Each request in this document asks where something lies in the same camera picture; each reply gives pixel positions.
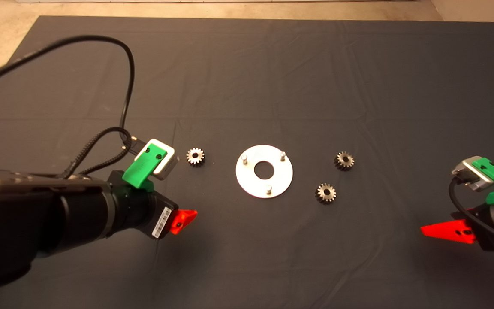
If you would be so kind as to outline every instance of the circular plate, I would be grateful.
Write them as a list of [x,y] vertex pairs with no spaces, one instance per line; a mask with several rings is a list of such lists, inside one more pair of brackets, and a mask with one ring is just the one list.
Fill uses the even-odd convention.
[[[268,179],[261,179],[255,174],[255,165],[266,161],[272,164],[274,174]],[[239,185],[250,195],[259,198],[276,197],[289,187],[292,181],[292,165],[286,156],[282,160],[282,151],[274,146],[258,145],[245,150],[235,164],[235,177]]]

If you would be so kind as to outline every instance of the spur gear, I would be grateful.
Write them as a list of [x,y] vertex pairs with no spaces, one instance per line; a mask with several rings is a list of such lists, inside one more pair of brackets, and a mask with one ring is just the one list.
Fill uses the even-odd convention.
[[336,197],[337,192],[330,184],[321,184],[316,190],[316,198],[323,204],[331,203]]
[[192,148],[186,153],[186,160],[191,166],[200,166],[205,161],[205,153],[201,148]]
[[335,165],[339,170],[349,170],[354,164],[353,156],[346,151],[341,151],[335,157]]

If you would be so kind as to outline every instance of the dark gray tablecloth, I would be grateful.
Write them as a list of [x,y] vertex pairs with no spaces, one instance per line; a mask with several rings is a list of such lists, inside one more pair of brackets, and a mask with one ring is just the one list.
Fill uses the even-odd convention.
[[[494,23],[41,17],[12,58],[86,33],[135,55],[134,135],[181,158],[206,151],[204,167],[182,160],[156,183],[199,215],[159,247],[129,230],[35,260],[0,288],[0,308],[494,308],[494,253],[419,231],[449,220],[455,164],[494,160]],[[126,82],[124,53],[106,43],[2,78],[0,168],[60,172],[117,125]],[[235,179],[258,144],[292,160],[277,198]],[[85,166],[118,147],[104,139]],[[354,154],[350,172],[333,166],[339,151]],[[315,200],[322,182],[335,203]]]

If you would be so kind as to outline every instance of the sticker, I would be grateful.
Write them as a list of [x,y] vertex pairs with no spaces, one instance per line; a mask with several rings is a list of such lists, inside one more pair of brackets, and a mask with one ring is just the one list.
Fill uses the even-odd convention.
[[159,235],[161,235],[161,231],[163,231],[163,227],[165,227],[165,223],[167,223],[167,219],[169,219],[171,212],[172,209],[168,209],[167,207],[163,209],[161,216],[159,216],[159,220],[157,220],[154,231],[151,232],[153,237],[159,238]]

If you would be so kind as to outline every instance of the gear hole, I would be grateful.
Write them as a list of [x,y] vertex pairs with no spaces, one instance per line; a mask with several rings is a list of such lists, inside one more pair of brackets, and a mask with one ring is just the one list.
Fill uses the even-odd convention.
[[269,179],[274,176],[274,167],[267,161],[258,162],[255,165],[255,174],[260,179]]

